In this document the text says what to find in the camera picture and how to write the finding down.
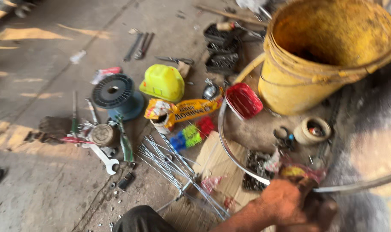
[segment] red brush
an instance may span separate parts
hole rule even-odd
[[[212,130],[214,130],[215,126],[213,121],[211,120],[210,116],[202,117],[200,120],[198,120],[195,125],[197,126],[199,130],[200,137],[202,139],[205,139]]]

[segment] dark trousers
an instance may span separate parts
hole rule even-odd
[[[177,232],[149,206],[136,206],[117,221],[113,232]]]

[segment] bucket rim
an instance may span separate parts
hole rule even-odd
[[[275,22],[276,22],[278,16],[280,14],[282,14],[289,7],[292,7],[292,6],[295,6],[295,5],[301,5],[303,3],[307,3],[307,2],[310,2],[310,1],[317,1],[317,2],[319,2],[321,0],[296,0],[296,1],[292,2],[292,3],[289,3],[286,6],[280,8],[279,10],[277,10],[277,12],[273,15],[273,19],[270,21],[270,23],[268,25],[267,31],[269,31],[270,33],[267,33],[266,40],[264,41],[264,44],[266,42],[269,43],[269,45],[272,47],[272,50],[274,52],[276,52],[278,55],[280,55],[282,58],[284,58],[283,61],[285,61],[285,62],[287,61],[289,64],[294,64],[294,65],[296,65],[297,63],[299,63],[301,65],[309,64],[314,69],[323,70],[322,71],[323,73],[331,71],[331,72],[335,72],[335,73],[351,72],[352,74],[355,74],[355,73],[360,73],[360,74],[373,73],[374,71],[376,71],[377,69],[379,69],[379,68],[381,68],[383,66],[383,65],[380,65],[380,64],[383,64],[383,63],[386,64],[386,63],[389,63],[391,61],[391,46],[389,46],[387,51],[385,51],[377,59],[371,60],[371,61],[369,61],[369,62],[367,62],[365,64],[353,65],[353,66],[341,66],[341,65],[331,65],[331,64],[317,63],[317,62],[306,60],[306,59],[301,58],[299,56],[293,55],[289,51],[287,51],[284,48],[282,48],[280,45],[278,45],[276,43],[276,41],[274,39],[274,36],[273,36],[273,29],[274,29],[274,25],[275,25]],[[382,11],[384,13],[384,16],[387,19],[389,19],[389,21],[391,21],[391,15],[386,10],[384,10],[380,5],[378,5],[377,3],[370,3],[370,2],[367,2],[367,1],[363,1],[363,0],[351,0],[351,1],[361,2],[364,5],[370,5],[370,6],[374,7],[374,8],[378,8],[380,11]]]

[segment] yellow bucket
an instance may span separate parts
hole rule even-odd
[[[294,115],[391,61],[391,16],[363,0],[298,0],[273,16],[264,51],[260,96]]]

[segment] wooden stick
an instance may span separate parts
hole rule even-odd
[[[227,12],[220,11],[220,10],[217,10],[217,9],[214,9],[214,8],[208,7],[206,5],[202,5],[202,4],[197,4],[197,5],[195,5],[195,7],[200,8],[205,11],[208,11],[208,12],[211,12],[211,13],[221,14],[221,15],[226,16],[228,18],[238,19],[238,20],[244,21],[246,23],[256,24],[256,25],[260,25],[260,26],[268,26],[267,22],[260,22],[256,18],[243,17],[243,16],[239,16],[236,14],[227,13]]]

